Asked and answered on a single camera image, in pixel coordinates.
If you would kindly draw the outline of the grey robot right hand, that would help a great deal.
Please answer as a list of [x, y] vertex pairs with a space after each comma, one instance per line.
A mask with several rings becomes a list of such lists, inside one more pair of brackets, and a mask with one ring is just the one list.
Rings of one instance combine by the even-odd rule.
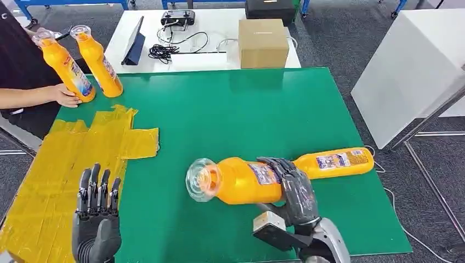
[[258, 157], [257, 161], [269, 166], [277, 175], [285, 204], [278, 207], [258, 203], [262, 211], [271, 211], [282, 217], [286, 226], [307, 225], [313, 228], [320, 220], [315, 192], [307, 174], [284, 158]]

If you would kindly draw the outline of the person's right hand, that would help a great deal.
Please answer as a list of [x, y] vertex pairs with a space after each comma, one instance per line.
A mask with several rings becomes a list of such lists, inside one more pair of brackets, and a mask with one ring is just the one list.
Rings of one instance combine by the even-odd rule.
[[55, 101], [64, 107], [76, 108], [82, 103], [82, 100], [69, 91], [64, 83], [48, 86], [47, 94], [50, 101]]

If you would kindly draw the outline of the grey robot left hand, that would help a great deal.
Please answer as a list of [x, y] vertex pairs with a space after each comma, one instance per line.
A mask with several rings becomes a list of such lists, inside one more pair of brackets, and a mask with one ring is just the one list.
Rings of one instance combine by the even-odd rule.
[[114, 262], [121, 247], [118, 211], [121, 179], [109, 188], [110, 170], [101, 166], [83, 171], [77, 192], [77, 208], [72, 223], [72, 254], [76, 262]]

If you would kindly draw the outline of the person's left hand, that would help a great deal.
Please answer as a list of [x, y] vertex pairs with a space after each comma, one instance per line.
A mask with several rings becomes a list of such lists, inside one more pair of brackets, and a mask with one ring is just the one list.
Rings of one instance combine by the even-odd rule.
[[27, 28], [24, 27], [24, 30], [26, 31], [28, 36], [32, 38], [36, 33], [46, 31], [47, 29], [39, 27], [37, 30], [33, 31], [33, 30], [30, 30], [30, 29], [27, 29]]

